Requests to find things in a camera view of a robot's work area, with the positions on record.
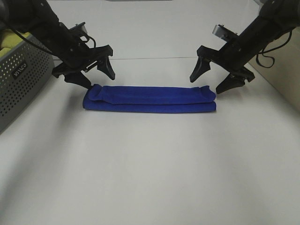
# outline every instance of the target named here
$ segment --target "yellow object in basket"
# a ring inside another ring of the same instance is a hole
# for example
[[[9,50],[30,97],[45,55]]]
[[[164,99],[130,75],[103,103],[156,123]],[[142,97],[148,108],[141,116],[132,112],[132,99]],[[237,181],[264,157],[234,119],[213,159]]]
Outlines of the yellow object in basket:
[[[2,48],[0,51],[0,58],[2,58],[6,53],[8,53],[11,49],[10,48]]]
[[[30,33],[22,34],[23,37],[28,37]],[[16,47],[22,39],[18,37],[14,32],[11,30],[4,30],[2,32],[2,42],[1,42],[1,49],[2,48],[14,48]]]

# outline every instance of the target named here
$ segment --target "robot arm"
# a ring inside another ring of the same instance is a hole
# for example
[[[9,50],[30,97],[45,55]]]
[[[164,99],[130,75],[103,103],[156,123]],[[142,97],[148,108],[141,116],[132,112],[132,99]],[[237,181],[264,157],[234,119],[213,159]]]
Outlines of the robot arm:
[[[58,17],[46,0],[0,0],[0,21],[12,30],[30,32],[53,55],[63,63],[53,69],[55,77],[65,76],[65,81],[90,88],[90,81],[81,71],[88,72],[93,67],[104,72],[112,80],[115,73],[109,56],[113,50],[109,45],[96,47],[96,42],[88,36],[84,23],[68,29],[59,22]],[[81,37],[94,41],[94,48],[86,45]]]
[[[270,42],[298,26],[300,26],[300,0],[267,0],[259,16],[239,36],[223,26],[217,26],[214,34],[227,43],[219,51],[204,46],[198,49],[199,58],[190,76],[191,82],[209,71],[212,61],[230,73],[218,85],[218,94],[244,86],[245,80],[250,82],[255,78],[244,65]]]

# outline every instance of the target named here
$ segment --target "blue cloth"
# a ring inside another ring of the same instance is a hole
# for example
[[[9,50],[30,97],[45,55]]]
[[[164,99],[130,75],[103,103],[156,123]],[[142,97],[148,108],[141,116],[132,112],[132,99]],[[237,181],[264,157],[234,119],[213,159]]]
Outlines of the blue cloth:
[[[95,84],[86,93],[89,110],[141,113],[200,113],[216,110],[216,95],[202,88],[123,87]]]

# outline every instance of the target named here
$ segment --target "towel fold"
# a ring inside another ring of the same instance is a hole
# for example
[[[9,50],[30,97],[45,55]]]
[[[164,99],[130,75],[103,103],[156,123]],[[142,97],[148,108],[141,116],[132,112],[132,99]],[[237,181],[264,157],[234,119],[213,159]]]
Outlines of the towel fold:
[[[96,84],[88,90],[83,107],[89,110],[141,113],[200,113],[216,110],[209,86],[196,88],[123,87]]]

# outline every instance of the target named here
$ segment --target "folded towel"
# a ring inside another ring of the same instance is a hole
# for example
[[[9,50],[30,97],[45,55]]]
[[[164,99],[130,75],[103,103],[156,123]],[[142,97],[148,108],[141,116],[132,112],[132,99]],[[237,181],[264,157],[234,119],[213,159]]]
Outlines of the folded towel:
[[[122,87],[94,85],[83,107],[89,110],[141,113],[200,113],[216,110],[209,86],[202,88]]]

